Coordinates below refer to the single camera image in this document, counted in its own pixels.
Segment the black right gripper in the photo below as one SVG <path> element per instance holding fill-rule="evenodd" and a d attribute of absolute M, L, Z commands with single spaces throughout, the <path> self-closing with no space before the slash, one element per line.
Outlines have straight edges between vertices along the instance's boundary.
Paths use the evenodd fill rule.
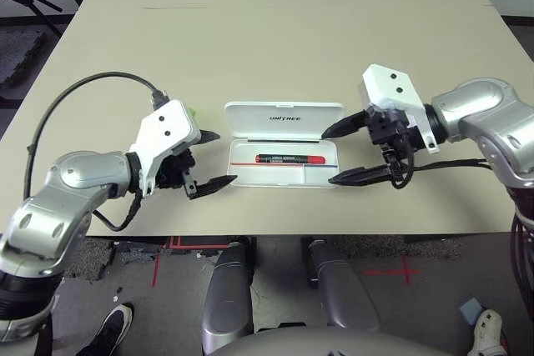
<path fill-rule="evenodd" d="M 381 111 L 368 108 L 332 124 L 322 138 L 342 138 L 366 126 L 371 142 L 379 145 L 386 165 L 352 168 L 330 178 L 333 185 L 371 185 L 391 179 L 411 179 L 415 170 L 415 150 L 409 133 L 409 121 L 401 110 Z"/>

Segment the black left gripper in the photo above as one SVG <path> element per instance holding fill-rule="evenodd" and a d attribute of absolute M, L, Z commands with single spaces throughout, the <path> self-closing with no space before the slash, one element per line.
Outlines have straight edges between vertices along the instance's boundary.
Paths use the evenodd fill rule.
<path fill-rule="evenodd" d="M 205 144 L 219 139 L 220 136 L 217 133 L 200 129 L 193 145 Z M 189 199 L 196 199 L 218 192 L 237 178 L 236 175 L 224 175 L 211 178 L 207 183 L 198 184 L 190 172 L 194 165 L 195 161 L 190 150 L 168 156 L 159 167 L 155 180 L 156 187 L 159 189 L 183 188 Z"/>

